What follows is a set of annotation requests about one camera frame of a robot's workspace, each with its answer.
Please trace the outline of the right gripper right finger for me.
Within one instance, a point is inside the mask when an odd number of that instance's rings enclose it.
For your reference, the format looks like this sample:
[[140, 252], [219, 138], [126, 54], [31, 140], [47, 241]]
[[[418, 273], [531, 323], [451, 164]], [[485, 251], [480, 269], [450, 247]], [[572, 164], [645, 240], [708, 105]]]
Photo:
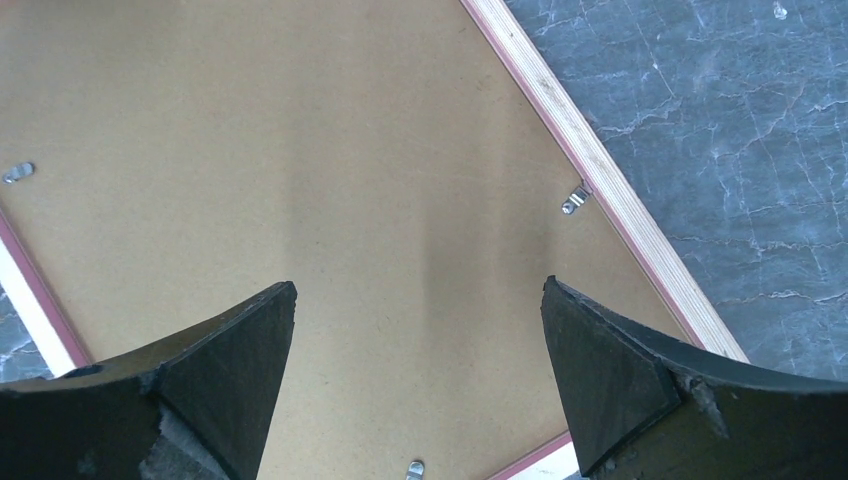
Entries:
[[723, 357], [549, 277], [541, 318], [588, 479], [843, 479], [847, 386]]

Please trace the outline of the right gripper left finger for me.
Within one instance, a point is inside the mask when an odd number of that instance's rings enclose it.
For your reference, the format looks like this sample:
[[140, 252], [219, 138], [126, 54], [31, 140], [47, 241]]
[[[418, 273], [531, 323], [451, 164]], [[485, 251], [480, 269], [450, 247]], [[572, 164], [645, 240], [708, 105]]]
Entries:
[[1, 387], [5, 479], [253, 479], [294, 331], [279, 282], [229, 310], [54, 379]]

